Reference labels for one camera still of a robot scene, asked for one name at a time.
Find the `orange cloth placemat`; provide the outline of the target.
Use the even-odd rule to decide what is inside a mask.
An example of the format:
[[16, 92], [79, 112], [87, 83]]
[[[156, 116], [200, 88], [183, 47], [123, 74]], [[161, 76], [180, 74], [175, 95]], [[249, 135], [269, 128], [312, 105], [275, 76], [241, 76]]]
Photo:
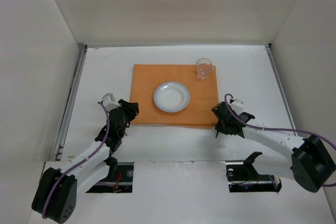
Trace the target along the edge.
[[[188, 106], [180, 112], [169, 113], [154, 104], [154, 92], [159, 85], [176, 81], [190, 92]], [[219, 103], [216, 67], [202, 80], [195, 65], [134, 65], [130, 101], [139, 104], [134, 124], [167, 124], [212, 128], [217, 123], [211, 109]]]

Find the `white round plate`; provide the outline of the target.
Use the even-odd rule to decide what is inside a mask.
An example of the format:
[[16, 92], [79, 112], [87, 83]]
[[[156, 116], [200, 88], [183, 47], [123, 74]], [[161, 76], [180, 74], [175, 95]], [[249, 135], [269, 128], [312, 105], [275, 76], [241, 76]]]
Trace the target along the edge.
[[190, 102], [188, 88], [176, 81], [169, 81], [157, 87], [153, 94], [154, 104], [163, 112], [175, 113], [184, 110]]

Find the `clear plastic cup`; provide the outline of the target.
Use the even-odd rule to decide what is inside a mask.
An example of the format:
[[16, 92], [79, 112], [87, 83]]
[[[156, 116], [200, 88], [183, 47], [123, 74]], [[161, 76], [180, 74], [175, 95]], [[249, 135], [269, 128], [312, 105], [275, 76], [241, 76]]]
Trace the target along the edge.
[[213, 71], [213, 64], [207, 58], [201, 58], [196, 62], [196, 74], [197, 76], [204, 80], [208, 78]]

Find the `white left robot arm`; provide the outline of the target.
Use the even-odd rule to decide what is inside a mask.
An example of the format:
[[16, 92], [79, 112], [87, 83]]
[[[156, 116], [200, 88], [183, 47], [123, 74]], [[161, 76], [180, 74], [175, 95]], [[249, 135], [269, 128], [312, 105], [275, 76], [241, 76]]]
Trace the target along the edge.
[[133, 187], [134, 164], [120, 163], [117, 151], [139, 114], [139, 105], [119, 100], [99, 102], [106, 115], [106, 124], [91, 145], [62, 167], [46, 169], [35, 193], [32, 210], [42, 218], [65, 223], [73, 214], [77, 198], [89, 193], [130, 193]]

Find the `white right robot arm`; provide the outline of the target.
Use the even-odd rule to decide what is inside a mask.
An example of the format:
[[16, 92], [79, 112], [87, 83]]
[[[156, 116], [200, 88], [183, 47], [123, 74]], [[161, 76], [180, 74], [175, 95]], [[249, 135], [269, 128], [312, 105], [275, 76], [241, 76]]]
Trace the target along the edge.
[[225, 135], [238, 135], [260, 143], [287, 159], [285, 163], [255, 159], [250, 164], [262, 175], [286, 177], [302, 188], [316, 193], [335, 172], [335, 163], [322, 139], [291, 135], [289, 130], [269, 128], [255, 116], [242, 111], [238, 101], [221, 102], [212, 108], [218, 122], [215, 129]]

